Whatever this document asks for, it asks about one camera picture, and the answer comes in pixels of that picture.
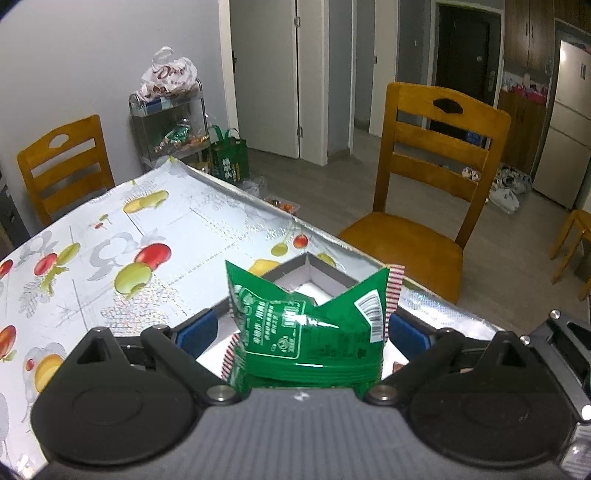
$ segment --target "wooden chair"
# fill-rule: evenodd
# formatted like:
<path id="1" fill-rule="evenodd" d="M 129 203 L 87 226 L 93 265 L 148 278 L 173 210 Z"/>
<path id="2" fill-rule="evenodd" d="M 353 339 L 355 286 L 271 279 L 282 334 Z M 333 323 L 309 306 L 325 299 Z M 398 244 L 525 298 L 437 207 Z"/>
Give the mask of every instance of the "wooden chair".
<path id="1" fill-rule="evenodd" d="M 481 134 L 491 139 L 490 149 L 398 122 L 400 111 Z M 341 232 L 339 238 L 384 263 L 404 265 L 408 277 L 444 299 L 457 302 L 463 249 L 495 178 L 510 125 L 511 117 L 506 112 L 454 90 L 391 83 L 386 93 L 374 211 Z M 480 182 L 463 178 L 448 168 L 394 153 L 395 142 L 475 168 L 481 172 Z M 427 183 L 470 202 L 455 242 L 411 220 L 384 213 L 391 173 Z"/>
<path id="2" fill-rule="evenodd" d="M 51 141 L 58 135 L 67 135 L 68 139 L 59 147 L 50 147 Z M 33 170 L 36 167 L 91 139 L 95 141 L 93 148 L 78 153 L 50 167 L 43 173 L 33 176 Z M 21 151 L 17 156 L 17 160 L 22 178 L 31 196 L 31 201 L 44 226 L 51 224 L 50 215 L 52 213 L 70 205 L 85 195 L 115 186 L 98 115 L 52 130 L 33 145 Z M 57 182 L 95 164 L 98 164 L 99 171 L 90 173 L 45 198 L 42 196 L 45 190 Z"/>
<path id="3" fill-rule="evenodd" d="M 564 273 L 564 270 L 569 264 L 569 261 L 572 258 L 575 250 L 579 246 L 581 240 L 585 238 L 591 242 L 591 213 L 587 213 L 584 210 L 573 210 L 572 212 L 570 212 L 569 217 L 566 219 L 564 225 L 560 229 L 558 238 L 556 239 L 554 245 L 552 245 L 552 248 L 550 249 L 551 260 L 555 259 L 558 255 L 558 251 L 560 250 L 560 247 L 564 245 L 564 242 L 568 237 L 570 229 L 572 227 L 575 227 L 577 229 L 577 236 L 573 244 L 570 246 L 568 253 L 558 266 L 558 269 L 556 269 L 556 272 L 552 276 L 552 284 L 555 284 L 556 282 L 558 282 L 558 280 L 560 280 L 560 277 Z M 591 291 L 591 278 L 579 291 L 579 294 L 577 295 L 578 299 L 583 301 L 587 297 L 587 295 L 589 295 L 589 291 Z"/>

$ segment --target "chair seat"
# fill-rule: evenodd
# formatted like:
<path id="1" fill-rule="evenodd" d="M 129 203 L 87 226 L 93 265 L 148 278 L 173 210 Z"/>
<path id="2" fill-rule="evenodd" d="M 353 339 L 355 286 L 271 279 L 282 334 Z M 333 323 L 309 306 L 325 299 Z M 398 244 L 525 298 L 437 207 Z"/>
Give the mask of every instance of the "chair seat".
<path id="1" fill-rule="evenodd" d="M 404 265 L 407 277 L 457 302 L 463 251 L 448 237 L 406 218 L 372 212 L 339 238 L 383 263 Z"/>

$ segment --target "green snack bag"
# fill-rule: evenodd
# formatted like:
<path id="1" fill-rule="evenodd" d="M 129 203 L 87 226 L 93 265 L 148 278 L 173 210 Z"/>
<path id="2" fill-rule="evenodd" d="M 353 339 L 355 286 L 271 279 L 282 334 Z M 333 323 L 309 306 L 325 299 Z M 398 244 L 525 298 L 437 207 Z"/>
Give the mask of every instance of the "green snack bag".
<path id="1" fill-rule="evenodd" d="M 389 270 L 325 304 L 288 293 L 226 262 L 230 303 L 240 330 L 229 383 L 252 387 L 351 387 L 379 381 Z"/>

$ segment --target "door handle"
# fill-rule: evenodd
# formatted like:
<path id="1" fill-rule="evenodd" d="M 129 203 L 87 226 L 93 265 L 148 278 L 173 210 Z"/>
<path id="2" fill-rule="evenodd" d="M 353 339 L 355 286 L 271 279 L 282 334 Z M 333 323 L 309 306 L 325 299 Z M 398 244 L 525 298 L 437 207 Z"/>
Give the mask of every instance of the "door handle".
<path id="1" fill-rule="evenodd" d="M 492 89 L 495 87 L 495 75 L 496 72 L 491 70 L 491 74 L 488 77 L 488 91 L 492 92 Z"/>

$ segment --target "barcode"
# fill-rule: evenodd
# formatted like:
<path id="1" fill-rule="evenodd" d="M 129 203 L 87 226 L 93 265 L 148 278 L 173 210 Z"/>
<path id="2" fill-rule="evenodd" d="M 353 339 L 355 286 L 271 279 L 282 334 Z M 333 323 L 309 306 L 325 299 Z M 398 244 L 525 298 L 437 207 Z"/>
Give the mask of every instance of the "barcode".
<path id="1" fill-rule="evenodd" d="M 363 295 L 363 297 L 355 302 L 355 306 L 371 327 L 369 343 L 381 342 L 384 340 L 384 313 L 382 311 L 382 302 L 379 299 L 378 291 L 372 290 Z"/>

